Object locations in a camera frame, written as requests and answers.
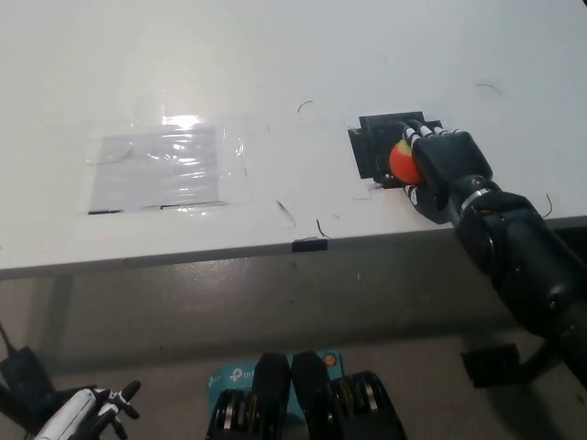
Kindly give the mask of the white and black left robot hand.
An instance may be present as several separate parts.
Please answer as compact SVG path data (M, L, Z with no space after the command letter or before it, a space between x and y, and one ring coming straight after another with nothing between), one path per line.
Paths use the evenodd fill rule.
M128 439L119 414L137 420L140 415L131 400L141 389L132 380L122 390L83 388L76 391L34 436L35 440L101 439L112 426L118 439Z

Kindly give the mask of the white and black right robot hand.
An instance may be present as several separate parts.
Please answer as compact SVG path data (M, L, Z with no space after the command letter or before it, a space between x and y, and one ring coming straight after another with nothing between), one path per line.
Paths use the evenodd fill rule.
M437 225L451 222L472 193L491 184L491 166L465 130L414 119L399 127L402 135L389 158L392 176L424 218Z

